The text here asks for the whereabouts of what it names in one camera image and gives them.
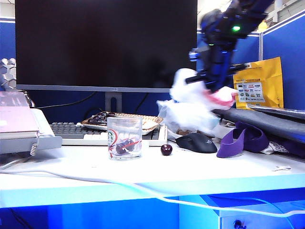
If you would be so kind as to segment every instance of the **printed label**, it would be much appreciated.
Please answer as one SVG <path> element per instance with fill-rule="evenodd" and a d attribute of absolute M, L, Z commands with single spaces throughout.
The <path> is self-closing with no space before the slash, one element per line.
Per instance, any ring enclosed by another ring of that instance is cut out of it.
<path fill-rule="evenodd" d="M 108 146 L 114 145 L 117 140 L 118 140 L 118 134 L 114 130 L 109 129 L 108 130 Z"/>
<path fill-rule="evenodd" d="M 261 82 L 237 83 L 237 88 L 238 88 L 238 99 L 240 102 L 265 103 L 265 99 L 263 97 L 263 87 Z"/>

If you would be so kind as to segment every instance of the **cable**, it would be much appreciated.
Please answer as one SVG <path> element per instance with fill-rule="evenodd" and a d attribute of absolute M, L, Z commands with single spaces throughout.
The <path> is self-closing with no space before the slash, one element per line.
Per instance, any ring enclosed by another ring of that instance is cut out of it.
<path fill-rule="evenodd" d="M 14 211 L 12 208 L 10 208 L 10 211 L 12 212 L 14 218 L 23 226 L 28 229 L 34 229 L 23 217 L 17 214 L 16 211 Z"/>
<path fill-rule="evenodd" d="M 92 94 L 90 94 L 89 96 L 87 96 L 86 98 L 73 102 L 73 103 L 69 103 L 69 104 L 60 104 L 60 105 L 51 105 L 51 106 L 41 106 L 41 107 L 36 107 L 37 109 L 43 109 L 43 108 L 50 108 L 50 107 L 58 107 L 58 106 L 70 106 L 70 105 L 74 105 L 74 104 L 79 104 L 87 99 L 90 99 L 92 96 L 94 96 L 97 92 L 93 92 Z"/>
<path fill-rule="evenodd" d="M 17 160 L 11 161 L 11 162 L 9 162 L 9 163 L 7 163 L 5 165 L 0 166 L 0 169 L 6 169 L 6 168 L 8 168 L 10 166 L 13 166 L 16 163 L 25 162 L 26 160 L 28 160 L 28 158 L 19 158 Z"/>
<path fill-rule="evenodd" d="M 265 204 L 269 204 L 275 208 L 277 208 L 281 213 L 283 213 L 283 211 L 278 207 L 276 206 L 275 204 L 271 203 L 271 202 L 268 202 L 266 200 L 263 200 L 263 199 L 259 199 L 259 198 L 253 198 L 253 197 L 217 197 L 217 196 L 213 196 L 213 195 L 208 195 L 209 197 L 213 197 L 213 198 L 224 198 L 224 199 L 247 199 L 247 200 L 256 200 L 256 201 L 259 201 L 259 202 L 263 202 Z M 292 222 L 290 221 L 289 218 L 286 218 L 287 222 L 289 223 L 290 227 L 292 229 L 295 229 L 294 226 L 292 225 Z"/>
<path fill-rule="evenodd" d="M 102 111 L 103 111 L 103 110 L 102 110 L 101 108 L 99 108 L 99 107 L 92 107 L 92 108 L 90 108 L 88 111 L 86 111 L 86 113 L 84 114 L 83 119 L 85 120 L 85 119 L 89 118 L 89 117 L 88 117 L 88 114 L 89 114 L 91 111 L 94 111 L 94 110 L 99 110 L 99 112 L 102 112 Z"/>
<path fill-rule="evenodd" d="M 30 108 L 34 108 L 35 107 L 35 103 L 30 99 L 29 94 L 27 91 L 21 90 L 21 92 L 23 92 L 25 99 L 27 100 L 27 103 L 29 105 Z"/>
<path fill-rule="evenodd" d="M 220 211 L 246 212 L 246 213 L 253 213 L 253 214 L 259 214 L 259 215 L 265 215 L 265 216 L 271 216 L 271 217 L 278 217 L 278 218 L 285 218 L 285 217 L 289 217 L 289 216 L 297 215 L 297 214 L 305 214 L 305 210 L 292 210 L 292 211 L 289 211 L 289 212 L 286 212 L 286 213 L 273 213 L 273 212 L 256 211 L 256 210 L 242 209 L 242 208 L 215 207 L 215 206 L 192 203 L 192 202 L 187 202 L 187 201 L 182 201 L 182 200 L 167 199 L 167 198 L 164 198 L 161 194 L 159 194 L 159 193 L 157 193 L 157 192 L 155 192 L 155 191 L 153 191 L 149 188 L 142 187 L 142 186 L 137 185 L 137 184 L 124 183 L 124 182 L 110 180 L 110 179 L 90 178 L 90 177 L 76 177 L 76 176 L 72 176 L 72 175 L 65 175 L 65 174 L 60 174 L 60 173 L 56 173 L 56 172 L 52 172 L 52 171 L 48 171 L 48 170 L 42 170 L 42 169 L 20 169 L 20 170 L 0 169 L 0 173 L 4 173 L 4 174 L 36 173 L 36 172 L 38 172 L 38 173 L 48 173 L 48 174 L 52 174 L 52 175 L 55 175 L 55 176 L 58 176 L 58 177 L 74 179 L 74 180 L 82 180 L 82 181 L 122 185 L 124 187 L 129 187 L 129 188 L 132 188 L 132 189 L 142 191 L 146 194 L 150 194 L 150 195 L 154 196 L 156 199 L 162 200 L 164 202 L 175 203 L 175 204 L 183 204 L 183 205 L 194 206 L 194 207 L 199 207 L 199 208 L 206 208 L 206 209 L 220 210 Z"/>
<path fill-rule="evenodd" d="M 134 114 L 137 113 L 138 109 L 139 109 L 140 106 L 144 103 L 144 101 L 145 101 L 145 99 L 147 98 L 148 94 L 149 94 L 149 92 L 147 92 L 147 93 L 145 94 L 144 98 L 141 100 L 141 102 L 139 103 L 139 105 L 135 108 L 135 110 L 134 110 L 134 112 L 133 112 Z"/>
<path fill-rule="evenodd" d="M 167 139 L 167 141 L 177 143 L 176 141 L 173 141 L 173 140 L 171 140 L 171 139 Z"/>

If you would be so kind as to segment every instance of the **blue robotic arm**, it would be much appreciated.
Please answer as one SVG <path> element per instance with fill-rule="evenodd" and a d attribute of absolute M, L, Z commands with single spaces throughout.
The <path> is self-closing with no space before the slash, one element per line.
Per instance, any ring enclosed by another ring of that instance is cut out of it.
<path fill-rule="evenodd" d="M 265 10 L 273 0 L 233 0 L 225 12 L 216 9 L 204 15 L 200 39 L 206 46 L 192 49 L 191 61 L 203 62 L 204 69 L 186 83 L 204 81 L 207 89 L 215 92 L 232 86 L 233 75 L 246 68 L 245 64 L 232 64 L 232 55 L 238 39 L 245 39 L 267 14 Z"/>

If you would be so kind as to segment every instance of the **clear plastic cup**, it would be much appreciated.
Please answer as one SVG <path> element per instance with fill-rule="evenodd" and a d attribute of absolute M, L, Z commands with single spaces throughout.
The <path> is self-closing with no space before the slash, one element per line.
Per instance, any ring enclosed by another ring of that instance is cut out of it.
<path fill-rule="evenodd" d="M 142 118 L 108 117 L 107 134 L 110 159 L 128 160 L 141 157 Z"/>

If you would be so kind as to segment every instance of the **white cable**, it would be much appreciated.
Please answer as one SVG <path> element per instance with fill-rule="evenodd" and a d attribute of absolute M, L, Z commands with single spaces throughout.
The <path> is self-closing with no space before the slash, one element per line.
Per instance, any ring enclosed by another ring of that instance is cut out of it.
<path fill-rule="evenodd" d="M 9 162 L 9 163 L 7 163 L 7 164 L 5 164 L 5 165 L 0 166 L 0 170 L 1 170 L 1 169 L 6 169 L 6 168 L 8 168 L 8 167 L 10 167 L 10 166 L 12 166 L 12 165 L 14 165 L 14 164 L 16 164 L 16 163 L 24 162 L 24 161 L 26 161 L 26 160 L 28 160 L 28 159 L 29 159 L 28 157 L 27 157 L 27 158 L 19 158 L 19 159 L 16 159 L 16 160 L 11 161 L 11 162 Z"/>
<path fill-rule="evenodd" d="M 134 188 L 136 190 L 140 190 L 140 191 L 142 191 L 144 193 L 147 193 L 147 194 L 151 194 L 155 198 L 157 198 L 159 200 L 162 200 L 162 201 L 165 201 L 165 202 L 168 202 L 168 203 L 183 204 L 183 205 L 194 206 L 194 207 L 199 207 L 199 208 L 207 208 L 207 209 L 220 210 L 220 211 L 246 212 L 246 213 L 259 214 L 259 215 L 278 217 L 278 218 L 286 218 L 286 217 L 289 217 L 289 216 L 292 216 L 292 215 L 305 214 L 305 210 L 292 210 L 292 211 L 289 211 L 289 212 L 286 212 L 286 213 L 272 213 L 272 212 L 256 211 L 256 210 L 249 210 L 249 209 L 242 209 L 242 208 L 215 207 L 215 206 L 209 206 L 209 205 L 204 205 L 204 204 L 187 202 L 187 201 L 183 201 L 183 200 L 167 199 L 167 198 L 164 198 L 162 195 L 160 195 L 159 193 L 157 193 L 155 191 L 152 191 L 152 190 L 150 190 L 146 187 L 142 187 L 140 185 L 132 184 L 132 183 L 124 183 L 124 182 L 120 182 L 120 181 L 109 180 L 109 179 L 101 179 L 101 178 L 76 177 L 76 176 L 65 175 L 65 174 L 60 174 L 60 173 L 51 172 L 51 171 L 47 171 L 47 170 L 40 170 L 40 169 L 20 169 L 20 170 L 0 169 L 0 173 L 4 173 L 4 174 L 19 174 L 19 173 L 33 173 L 33 172 L 48 173 L 48 174 L 52 174 L 52 175 L 55 175 L 55 176 L 58 176 L 58 177 L 74 179 L 74 180 L 118 184 L 118 185 L 122 185 L 122 186 L 125 186 L 125 187 L 131 187 L 131 188 Z"/>

